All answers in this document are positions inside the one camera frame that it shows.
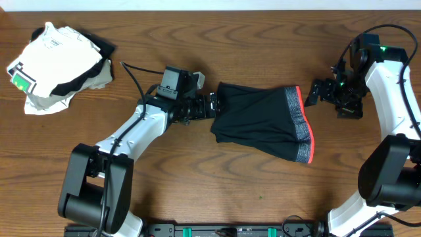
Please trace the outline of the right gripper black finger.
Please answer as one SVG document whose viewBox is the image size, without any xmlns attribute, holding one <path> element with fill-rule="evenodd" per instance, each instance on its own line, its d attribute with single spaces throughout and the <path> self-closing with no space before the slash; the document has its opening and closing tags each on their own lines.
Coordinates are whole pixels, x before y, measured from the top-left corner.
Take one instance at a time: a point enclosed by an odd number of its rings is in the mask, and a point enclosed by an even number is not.
<svg viewBox="0 0 421 237">
<path fill-rule="evenodd" d="M 310 87 L 309 94 L 304 102 L 305 107 L 310 107 L 316 105 L 318 102 L 318 98 L 324 92 L 324 82 L 319 79 L 315 79 Z"/>
<path fill-rule="evenodd" d="M 363 117 L 362 104 L 347 107 L 336 106 L 338 119 L 361 119 Z"/>
</svg>

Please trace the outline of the black leggings red grey waistband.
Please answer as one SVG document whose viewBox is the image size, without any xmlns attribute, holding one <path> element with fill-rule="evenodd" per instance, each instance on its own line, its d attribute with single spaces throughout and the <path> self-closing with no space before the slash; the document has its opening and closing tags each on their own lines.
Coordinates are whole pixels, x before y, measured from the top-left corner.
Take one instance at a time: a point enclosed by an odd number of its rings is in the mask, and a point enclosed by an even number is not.
<svg viewBox="0 0 421 237">
<path fill-rule="evenodd" d="M 275 157 L 309 164 L 315 139 L 299 86 L 259 89 L 221 83 L 219 113 L 210 131 L 218 143 L 256 148 Z"/>
</svg>

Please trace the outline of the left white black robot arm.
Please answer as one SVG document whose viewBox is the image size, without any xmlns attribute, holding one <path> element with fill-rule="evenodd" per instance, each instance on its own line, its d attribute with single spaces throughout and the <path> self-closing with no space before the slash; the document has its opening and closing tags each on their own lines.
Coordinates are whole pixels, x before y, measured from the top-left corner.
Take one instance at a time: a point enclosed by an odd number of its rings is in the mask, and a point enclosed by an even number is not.
<svg viewBox="0 0 421 237">
<path fill-rule="evenodd" d="M 145 95 L 115 133 L 72 150 L 59 216 L 92 227 L 96 236 L 141 236 L 144 222 L 129 210 L 135 162 L 171 124 L 211 119 L 217 105 L 215 93 L 177 100 Z"/>
</svg>

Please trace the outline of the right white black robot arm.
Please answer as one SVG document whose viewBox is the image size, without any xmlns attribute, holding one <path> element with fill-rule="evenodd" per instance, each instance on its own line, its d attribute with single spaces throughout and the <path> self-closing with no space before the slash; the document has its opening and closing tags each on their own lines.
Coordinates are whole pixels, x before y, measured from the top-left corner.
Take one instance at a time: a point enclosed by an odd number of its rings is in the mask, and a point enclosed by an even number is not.
<svg viewBox="0 0 421 237">
<path fill-rule="evenodd" d="M 313 236 L 362 236 L 384 217 L 420 206 L 420 109 L 410 82 L 405 49 L 382 45 L 376 34 L 361 33 L 346 48 L 350 61 L 332 67 L 334 79 L 315 80 L 305 106 L 327 101 L 338 116 L 362 118 L 362 98 L 374 99 L 382 141 L 358 175 L 358 190 Z"/>
</svg>

